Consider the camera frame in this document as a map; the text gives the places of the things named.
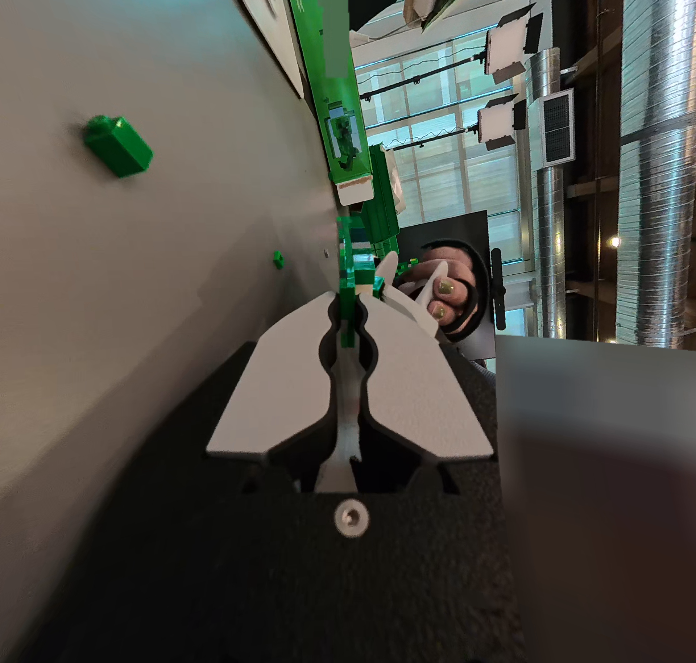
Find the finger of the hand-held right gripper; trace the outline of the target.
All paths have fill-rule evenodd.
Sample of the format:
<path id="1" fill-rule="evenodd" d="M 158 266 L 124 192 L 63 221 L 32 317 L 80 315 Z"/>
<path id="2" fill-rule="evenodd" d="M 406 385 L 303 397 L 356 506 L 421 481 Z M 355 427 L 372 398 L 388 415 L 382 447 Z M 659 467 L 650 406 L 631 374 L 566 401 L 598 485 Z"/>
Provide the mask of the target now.
<path id="1" fill-rule="evenodd" d="M 385 285 L 381 293 L 382 302 L 414 321 L 428 336 L 437 339 L 438 322 L 427 311 L 427 307 L 412 300 L 392 285 Z"/>
<path id="2" fill-rule="evenodd" d="M 377 265 L 374 273 L 374 294 L 383 295 L 385 290 L 393 286 L 398 267 L 398 252 L 390 251 Z"/>

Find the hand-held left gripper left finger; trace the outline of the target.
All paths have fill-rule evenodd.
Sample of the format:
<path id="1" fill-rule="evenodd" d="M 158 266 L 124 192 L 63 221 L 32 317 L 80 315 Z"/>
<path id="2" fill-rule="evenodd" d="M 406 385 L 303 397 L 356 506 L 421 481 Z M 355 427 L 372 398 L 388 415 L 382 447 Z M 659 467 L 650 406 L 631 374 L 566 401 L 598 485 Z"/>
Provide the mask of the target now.
<path id="1" fill-rule="evenodd" d="M 209 456 L 322 463 L 335 448 L 340 300 L 328 291 L 257 341 L 207 444 Z"/>

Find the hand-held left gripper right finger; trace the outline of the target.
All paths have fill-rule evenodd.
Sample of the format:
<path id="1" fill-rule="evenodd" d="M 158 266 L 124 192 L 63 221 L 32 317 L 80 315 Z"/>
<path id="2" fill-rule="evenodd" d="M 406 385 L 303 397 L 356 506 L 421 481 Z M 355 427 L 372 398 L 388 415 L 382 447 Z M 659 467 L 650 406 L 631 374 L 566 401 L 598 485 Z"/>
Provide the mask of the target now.
<path id="1" fill-rule="evenodd" d="M 432 463 L 489 459 L 493 447 L 439 343 L 413 319 L 360 295 L 371 363 L 362 412 L 373 427 Z"/>

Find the green toy brick assembly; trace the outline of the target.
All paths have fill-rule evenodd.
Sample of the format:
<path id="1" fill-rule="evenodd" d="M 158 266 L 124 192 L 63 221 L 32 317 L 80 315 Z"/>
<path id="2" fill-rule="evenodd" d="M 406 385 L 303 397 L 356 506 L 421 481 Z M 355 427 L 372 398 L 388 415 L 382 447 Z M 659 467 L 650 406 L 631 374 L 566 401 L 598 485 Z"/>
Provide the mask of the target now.
<path id="1" fill-rule="evenodd" d="M 347 349 L 355 346 L 357 296 L 366 293 L 381 298 L 385 280 L 376 276 L 376 257 L 360 216 L 339 217 L 337 237 L 341 346 Z"/>

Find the green toy brick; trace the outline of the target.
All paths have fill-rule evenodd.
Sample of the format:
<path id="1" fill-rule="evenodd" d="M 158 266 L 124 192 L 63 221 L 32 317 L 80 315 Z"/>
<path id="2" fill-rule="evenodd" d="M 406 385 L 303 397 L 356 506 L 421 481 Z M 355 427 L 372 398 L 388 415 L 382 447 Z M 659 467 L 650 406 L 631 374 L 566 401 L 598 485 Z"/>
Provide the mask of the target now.
<path id="1" fill-rule="evenodd" d="M 151 147 L 122 116 L 92 117 L 83 128 L 83 144 L 119 179 L 147 171 L 154 156 Z"/>

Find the grey desk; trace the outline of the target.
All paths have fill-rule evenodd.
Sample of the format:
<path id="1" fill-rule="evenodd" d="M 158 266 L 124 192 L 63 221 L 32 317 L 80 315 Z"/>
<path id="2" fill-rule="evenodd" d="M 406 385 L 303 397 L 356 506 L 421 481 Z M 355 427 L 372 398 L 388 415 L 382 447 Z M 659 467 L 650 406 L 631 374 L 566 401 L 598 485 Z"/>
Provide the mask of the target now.
<path id="1" fill-rule="evenodd" d="M 130 122 L 147 171 L 84 146 L 99 115 Z M 144 437 L 326 287 L 333 208 L 241 0 L 1 0 L 2 662 Z"/>

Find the green plastic bin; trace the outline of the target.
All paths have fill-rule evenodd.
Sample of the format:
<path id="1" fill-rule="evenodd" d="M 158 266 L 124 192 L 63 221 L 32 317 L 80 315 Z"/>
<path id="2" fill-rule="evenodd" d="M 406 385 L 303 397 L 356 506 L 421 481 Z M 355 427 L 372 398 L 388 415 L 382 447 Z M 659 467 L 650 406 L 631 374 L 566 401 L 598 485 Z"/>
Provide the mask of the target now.
<path id="1" fill-rule="evenodd" d="M 397 245 L 398 215 L 395 212 L 382 147 L 382 144 L 370 146 L 374 198 L 365 202 L 361 209 L 362 223 L 372 251 L 378 259 L 383 259 L 392 250 L 397 252 L 399 250 Z"/>

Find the crumpled white paper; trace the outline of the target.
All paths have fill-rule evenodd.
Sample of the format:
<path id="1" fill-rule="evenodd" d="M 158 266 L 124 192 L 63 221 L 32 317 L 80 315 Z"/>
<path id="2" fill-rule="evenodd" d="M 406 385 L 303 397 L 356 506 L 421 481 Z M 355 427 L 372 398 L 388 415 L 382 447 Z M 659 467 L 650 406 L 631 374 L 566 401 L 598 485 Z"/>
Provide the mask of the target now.
<path id="1" fill-rule="evenodd" d="M 396 215 L 399 215 L 405 210 L 405 197 L 402 188 L 402 183 L 399 178 L 399 172 L 395 159 L 395 151 L 387 150 L 384 147 L 382 147 L 382 150 L 384 151 L 390 188 L 392 191 L 393 201 L 395 205 L 395 212 Z"/>

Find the large glass window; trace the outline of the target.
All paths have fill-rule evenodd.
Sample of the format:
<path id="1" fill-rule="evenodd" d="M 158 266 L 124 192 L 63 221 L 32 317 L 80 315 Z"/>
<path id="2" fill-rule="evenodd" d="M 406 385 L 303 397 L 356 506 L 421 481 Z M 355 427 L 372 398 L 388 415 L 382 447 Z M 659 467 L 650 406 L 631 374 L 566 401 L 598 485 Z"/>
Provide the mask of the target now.
<path id="1" fill-rule="evenodd" d="M 443 34 L 431 34 L 429 47 L 411 51 L 396 45 L 393 54 L 360 54 L 356 64 L 359 92 L 401 82 L 472 57 L 486 44 L 486 32 L 501 16 L 530 0 L 502 0 L 441 22 Z M 517 79 L 495 84 L 477 61 L 438 76 L 373 97 L 362 103 L 368 141 L 384 147 L 466 128 L 490 100 L 520 91 Z M 401 228 L 485 211 L 492 248 L 504 265 L 528 258 L 527 219 L 519 189 L 514 146 L 488 151 L 475 134 L 464 134 L 395 152 L 405 195 Z"/>

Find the black light stand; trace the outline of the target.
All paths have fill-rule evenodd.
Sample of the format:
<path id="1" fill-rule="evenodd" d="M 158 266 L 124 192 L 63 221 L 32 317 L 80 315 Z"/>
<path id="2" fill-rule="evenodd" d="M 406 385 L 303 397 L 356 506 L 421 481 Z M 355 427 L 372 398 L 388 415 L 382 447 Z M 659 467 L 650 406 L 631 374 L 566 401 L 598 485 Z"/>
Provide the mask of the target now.
<path id="1" fill-rule="evenodd" d="M 469 64 L 469 63 L 472 63 L 475 61 L 477 61 L 478 63 L 485 64 L 486 52 L 480 51 L 477 54 L 473 55 L 472 57 L 468 57 L 467 59 L 463 59 L 461 61 L 454 61 L 451 64 L 448 64 L 446 66 L 438 67 L 438 68 L 436 68 L 434 70 L 430 70 L 429 72 L 426 72 L 426 73 L 414 75 L 411 78 L 405 79 L 401 82 L 397 82 L 394 84 L 390 84 L 390 85 L 378 88 L 377 90 L 366 91 L 365 93 L 360 94 L 359 99 L 360 99 L 360 101 L 370 102 L 370 100 L 373 97 L 380 95 L 382 93 L 391 92 L 395 89 L 402 88 L 404 86 L 408 86 L 411 84 L 419 85 L 425 79 L 428 79 L 432 76 L 438 76 L 444 72 L 448 72 L 449 70 L 455 69 L 458 66 L 464 66 L 466 64 Z"/>
<path id="2" fill-rule="evenodd" d="M 396 146 L 390 146 L 390 147 L 383 147 L 384 151 L 400 151 L 400 150 L 405 150 L 409 149 L 412 147 L 424 147 L 426 144 L 433 143 L 436 141 L 440 141 L 446 138 L 451 138 L 451 137 L 458 137 L 464 134 L 479 134 L 479 125 L 472 125 L 466 128 L 456 128 L 450 132 L 441 132 L 436 135 L 429 135 L 426 137 L 422 138 L 416 138 L 413 141 L 410 141 L 408 143 L 401 143 Z"/>

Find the LED panel light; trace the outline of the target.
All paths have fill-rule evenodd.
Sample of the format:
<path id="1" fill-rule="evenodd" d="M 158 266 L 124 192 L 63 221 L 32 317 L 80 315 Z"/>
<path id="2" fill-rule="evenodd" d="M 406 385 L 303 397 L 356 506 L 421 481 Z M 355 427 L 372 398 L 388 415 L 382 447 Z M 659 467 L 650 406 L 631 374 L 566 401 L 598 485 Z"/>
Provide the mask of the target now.
<path id="1" fill-rule="evenodd" d="M 526 61 L 538 53 L 543 12 L 530 15 L 535 4 L 502 17 L 486 34 L 484 73 L 501 84 L 526 71 Z"/>
<path id="2" fill-rule="evenodd" d="M 478 142 L 488 151 L 515 143 L 515 134 L 527 128 L 527 102 L 517 95 L 490 100 L 477 112 Z"/>

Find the green toy box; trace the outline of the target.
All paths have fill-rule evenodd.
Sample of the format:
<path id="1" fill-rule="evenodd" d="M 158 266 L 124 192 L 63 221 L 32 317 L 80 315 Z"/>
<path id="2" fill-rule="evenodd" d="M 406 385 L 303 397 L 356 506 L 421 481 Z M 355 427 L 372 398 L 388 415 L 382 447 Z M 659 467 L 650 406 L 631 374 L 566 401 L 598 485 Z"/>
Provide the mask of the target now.
<path id="1" fill-rule="evenodd" d="M 372 165 L 352 50 L 347 76 L 326 75 L 324 15 L 319 0 L 290 0 L 322 138 L 328 177 L 339 203 L 356 208 L 374 197 Z"/>

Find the white book stand base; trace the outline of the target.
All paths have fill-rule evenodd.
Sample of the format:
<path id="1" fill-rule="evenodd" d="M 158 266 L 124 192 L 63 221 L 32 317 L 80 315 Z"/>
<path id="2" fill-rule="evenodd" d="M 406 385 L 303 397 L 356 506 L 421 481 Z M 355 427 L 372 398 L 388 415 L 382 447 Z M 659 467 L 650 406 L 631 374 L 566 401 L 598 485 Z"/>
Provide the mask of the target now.
<path id="1" fill-rule="evenodd" d="M 300 99 L 303 80 L 291 36 L 284 0 L 241 0 L 276 62 Z"/>

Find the slim metal duct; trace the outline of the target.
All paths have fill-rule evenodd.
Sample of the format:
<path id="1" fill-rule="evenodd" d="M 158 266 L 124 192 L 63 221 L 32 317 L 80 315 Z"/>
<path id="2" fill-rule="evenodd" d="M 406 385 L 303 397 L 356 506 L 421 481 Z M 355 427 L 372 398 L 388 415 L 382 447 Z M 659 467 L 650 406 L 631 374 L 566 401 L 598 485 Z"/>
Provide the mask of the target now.
<path id="1" fill-rule="evenodd" d="M 527 133 L 533 203 L 535 309 L 539 337 L 566 339 L 564 164 L 541 167 L 539 100 L 561 91 L 560 49 L 531 56 L 526 65 Z"/>

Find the large metal duct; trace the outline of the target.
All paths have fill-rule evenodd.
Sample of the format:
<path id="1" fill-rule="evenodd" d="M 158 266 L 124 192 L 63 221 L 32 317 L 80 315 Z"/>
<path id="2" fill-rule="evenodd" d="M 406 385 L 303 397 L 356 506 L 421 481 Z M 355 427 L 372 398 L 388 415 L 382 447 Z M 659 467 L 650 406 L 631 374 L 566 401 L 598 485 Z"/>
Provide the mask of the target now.
<path id="1" fill-rule="evenodd" d="M 695 0 L 623 0 L 616 339 L 680 349 L 695 197 Z"/>

